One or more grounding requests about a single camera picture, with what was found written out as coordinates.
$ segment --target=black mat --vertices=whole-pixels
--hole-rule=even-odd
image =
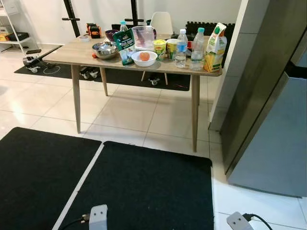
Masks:
[[[52,229],[100,144],[12,129],[0,141],[0,229]]]
[[[60,71],[54,74],[44,74],[43,70],[44,66],[41,64],[41,68],[38,70],[38,73],[32,73],[25,66],[16,70],[14,73],[22,73],[22,74],[31,74],[31,75],[41,75],[41,76],[50,76],[50,77],[58,77],[58,78],[68,78],[71,79],[71,66],[65,64],[57,64],[61,67]],[[54,72],[57,69],[51,69],[49,72]],[[151,73],[146,72],[144,81],[142,79],[142,71],[132,71],[132,70],[124,70],[124,69],[106,69],[106,81],[108,83],[113,84],[121,84],[121,85],[134,85],[134,86],[142,86],[149,88],[158,88],[158,89],[167,89],[167,90],[179,90],[179,91],[189,91],[190,87],[190,76],[182,75],[182,74],[167,74],[168,85],[165,84],[164,73]],[[154,75],[154,77],[159,78],[158,84],[153,86],[151,82],[148,80],[150,76]],[[89,78],[87,81],[101,81],[101,77],[98,78]]]
[[[107,204],[111,230],[213,230],[211,161],[107,141],[63,225]],[[68,230],[88,230],[76,223]]]

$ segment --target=table top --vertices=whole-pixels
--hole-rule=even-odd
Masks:
[[[159,34],[157,39],[167,39],[170,35]],[[207,44],[208,36],[205,37],[205,44]],[[120,55],[109,60],[101,60],[99,58],[92,58],[92,46],[95,43],[105,41],[105,38],[91,39],[89,42],[81,42],[79,38],[73,39],[68,44],[62,46],[61,48],[53,51],[49,55],[45,56],[43,60],[45,62],[53,62],[60,64],[69,65],[84,65],[92,67],[104,67],[110,69],[127,69],[127,70],[138,70],[147,72],[161,72],[161,73],[176,73],[176,74],[187,74],[187,75],[203,75],[203,76],[219,76],[222,74],[222,70],[209,73],[202,70],[190,70],[189,65],[191,60],[188,58],[186,62],[186,67],[177,68],[175,66],[175,61],[166,58],[163,61],[156,61],[153,65],[149,67],[140,67],[136,64],[130,64],[123,66]]]

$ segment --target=white bowl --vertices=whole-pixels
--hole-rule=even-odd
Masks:
[[[140,59],[140,53],[141,52],[149,53],[149,60],[148,61],[142,61]],[[132,57],[134,63],[137,64],[138,66],[147,67],[147,66],[151,66],[151,65],[154,64],[158,55],[153,51],[138,51],[138,52],[132,54],[131,57]]]

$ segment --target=refrigerator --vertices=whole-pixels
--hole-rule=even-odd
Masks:
[[[307,196],[307,0],[271,0],[221,128],[230,184]]]

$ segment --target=small orange object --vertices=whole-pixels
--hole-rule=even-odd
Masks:
[[[141,52],[140,53],[140,59],[141,59],[141,61],[148,61],[149,60],[149,53]]]

